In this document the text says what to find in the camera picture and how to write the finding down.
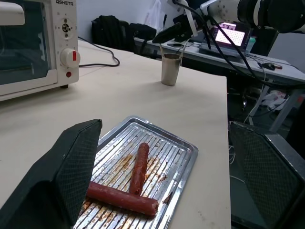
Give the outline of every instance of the metal cup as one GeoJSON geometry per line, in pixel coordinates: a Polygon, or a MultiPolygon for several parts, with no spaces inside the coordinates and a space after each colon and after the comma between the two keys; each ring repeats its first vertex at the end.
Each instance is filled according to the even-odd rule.
{"type": "Polygon", "coordinates": [[[168,86],[176,84],[181,60],[177,54],[166,53],[162,56],[161,83],[168,86]]]}

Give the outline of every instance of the desk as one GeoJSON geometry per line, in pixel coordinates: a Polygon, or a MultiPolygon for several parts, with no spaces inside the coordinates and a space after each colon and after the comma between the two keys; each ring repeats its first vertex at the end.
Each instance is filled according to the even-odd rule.
{"type": "MultiPolygon", "coordinates": [[[[138,46],[141,46],[141,44],[143,43],[142,39],[134,38],[134,40],[135,40],[136,45],[138,45],[138,46]]],[[[169,46],[168,45],[169,43],[173,43],[173,41],[169,41],[169,42],[162,44],[164,52],[176,53],[179,50],[179,48],[169,46]]],[[[160,50],[159,44],[154,44],[154,43],[152,43],[152,41],[148,41],[145,47],[152,49],[152,50],[157,50],[157,51],[160,50]]],[[[232,69],[223,58],[216,57],[214,55],[199,53],[199,48],[194,45],[185,48],[183,56],[185,58],[189,58],[192,60],[212,64],[212,65],[227,68],[227,69],[232,69]]],[[[272,70],[265,69],[266,78],[269,79],[269,81],[276,80],[276,81],[279,81],[282,83],[304,83],[305,82],[305,74],[303,72],[297,70],[295,67],[288,65],[289,63],[287,61],[278,60],[278,59],[260,56],[260,55],[256,55],[256,56],[259,58],[267,59],[269,62],[283,63],[282,64],[283,69],[281,69],[281,70],[276,69],[275,71],[272,71],[272,70]]],[[[247,60],[248,60],[250,67],[254,71],[254,73],[258,77],[264,78],[264,72],[258,66],[257,62],[250,58],[247,60]]],[[[233,64],[237,68],[239,68],[241,71],[243,71],[245,73],[250,73],[248,71],[245,63],[242,60],[240,62],[233,62],[233,64]]],[[[263,97],[266,95],[268,89],[269,89],[269,87],[265,87],[265,89],[261,93],[261,96],[258,99],[256,106],[251,111],[250,116],[255,115],[255,113],[256,113],[263,97]]],[[[271,128],[270,128],[271,131],[276,132],[280,128],[281,124],[283,123],[283,121],[285,120],[287,115],[289,114],[290,110],[292,109],[292,107],[296,103],[298,97],[302,94],[302,92],[303,92],[302,90],[294,90],[292,92],[290,98],[288,99],[285,106],[281,110],[280,114],[278,115],[278,117],[274,121],[273,125],[271,126],[271,128]]]]}
{"type": "MultiPolygon", "coordinates": [[[[83,63],[112,61],[79,44],[83,63]]],[[[64,129],[101,118],[102,136],[138,115],[199,149],[170,228],[231,228],[226,78],[182,67],[169,87],[160,83],[160,61],[114,53],[119,67],[80,69],[80,80],[68,89],[0,103],[0,206],[64,129]]]]}

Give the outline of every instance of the white wall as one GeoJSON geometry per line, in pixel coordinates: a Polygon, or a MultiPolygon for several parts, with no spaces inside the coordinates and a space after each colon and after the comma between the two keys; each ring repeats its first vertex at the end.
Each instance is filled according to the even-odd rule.
{"type": "MultiPolygon", "coordinates": [[[[77,24],[79,36],[91,40],[91,21],[100,15],[113,15],[128,23],[144,23],[145,16],[154,0],[77,0],[77,24]]],[[[172,24],[179,14],[168,6],[167,0],[161,0],[162,11],[167,13],[166,25],[172,24]]]]}
{"type": "Polygon", "coordinates": [[[269,57],[286,60],[305,73],[305,34],[279,34],[269,57]]]}

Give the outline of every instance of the table leg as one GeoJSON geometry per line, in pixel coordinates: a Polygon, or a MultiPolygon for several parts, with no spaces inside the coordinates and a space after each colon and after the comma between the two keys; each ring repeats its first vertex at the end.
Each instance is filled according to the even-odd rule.
{"type": "Polygon", "coordinates": [[[296,103],[299,96],[302,94],[303,90],[294,90],[290,97],[288,98],[288,101],[285,103],[284,107],[282,108],[281,112],[273,122],[270,131],[277,132],[278,129],[281,127],[283,121],[291,111],[292,107],[296,103]]]}
{"type": "Polygon", "coordinates": [[[268,87],[268,86],[264,86],[264,88],[263,88],[263,90],[262,90],[262,93],[260,94],[260,96],[259,96],[259,98],[258,98],[258,100],[257,100],[257,102],[256,102],[256,104],[255,104],[255,106],[253,107],[253,109],[252,109],[251,112],[250,112],[250,116],[255,115],[255,113],[256,113],[258,107],[261,105],[262,100],[263,100],[263,98],[265,97],[265,95],[267,94],[268,90],[269,90],[269,87],[268,87]]]}
{"type": "Polygon", "coordinates": [[[254,107],[252,108],[252,110],[250,111],[250,114],[249,114],[249,116],[248,116],[248,120],[249,120],[249,124],[250,124],[250,125],[254,125],[254,124],[253,124],[253,120],[252,120],[252,116],[255,115],[257,109],[259,108],[259,106],[260,106],[261,103],[262,103],[263,98],[264,98],[265,95],[268,93],[268,90],[269,90],[269,87],[268,87],[268,86],[264,86],[264,88],[263,88],[263,90],[262,90],[262,92],[261,92],[261,94],[260,94],[258,100],[256,101],[255,106],[254,106],[254,107]]]}

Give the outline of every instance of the oven tray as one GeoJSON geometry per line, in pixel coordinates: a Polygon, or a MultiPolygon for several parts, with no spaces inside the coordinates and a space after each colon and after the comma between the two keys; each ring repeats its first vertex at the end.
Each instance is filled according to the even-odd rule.
{"type": "Polygon", "coordinates": [[[91,181],[128,192],[140,143],[150,146],[142,196],[157,199],[155,218],[85,199],[74,229],[165,229],[198,155],[179,137],[136,116],[99,140],[91,181]]]}

